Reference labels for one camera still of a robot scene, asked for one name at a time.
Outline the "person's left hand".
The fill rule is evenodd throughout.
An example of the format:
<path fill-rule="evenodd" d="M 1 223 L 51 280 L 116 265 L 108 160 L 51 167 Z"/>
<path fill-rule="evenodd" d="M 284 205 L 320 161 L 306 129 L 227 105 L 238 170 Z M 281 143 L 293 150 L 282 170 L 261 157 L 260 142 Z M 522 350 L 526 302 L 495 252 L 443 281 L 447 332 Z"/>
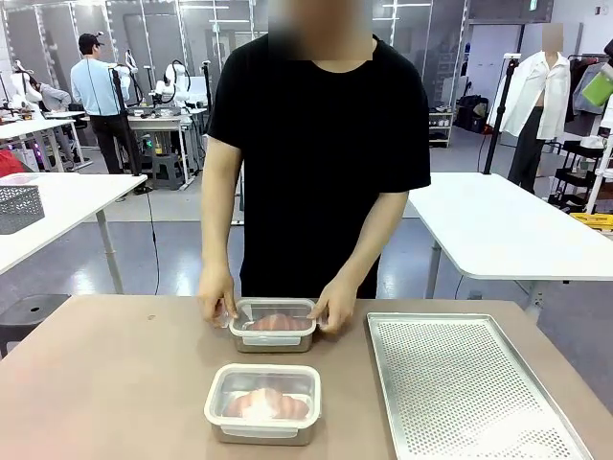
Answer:
<path fill-rule="evenodd" d="M 332 280 L 326 285 L 315 303 L 309 318 L 321 320 L 321 330 L 326 334 L 336 334 L 341 331 L 348 320 L 352 318 L 356 301 L 357 287 L 347 280 Z"/>

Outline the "person's right hand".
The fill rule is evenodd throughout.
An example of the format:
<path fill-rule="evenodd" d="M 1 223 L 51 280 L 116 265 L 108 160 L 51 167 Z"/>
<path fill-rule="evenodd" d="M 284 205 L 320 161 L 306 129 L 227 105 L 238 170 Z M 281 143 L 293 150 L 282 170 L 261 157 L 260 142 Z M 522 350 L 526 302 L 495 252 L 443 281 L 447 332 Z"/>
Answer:
<path fill-rule="evenodd" d="M 203 319 L 217 328 L 226 328 L 229 320 L 238 316 L 234 279 L 226 264 L 203 268 L 197 298 Z"/>

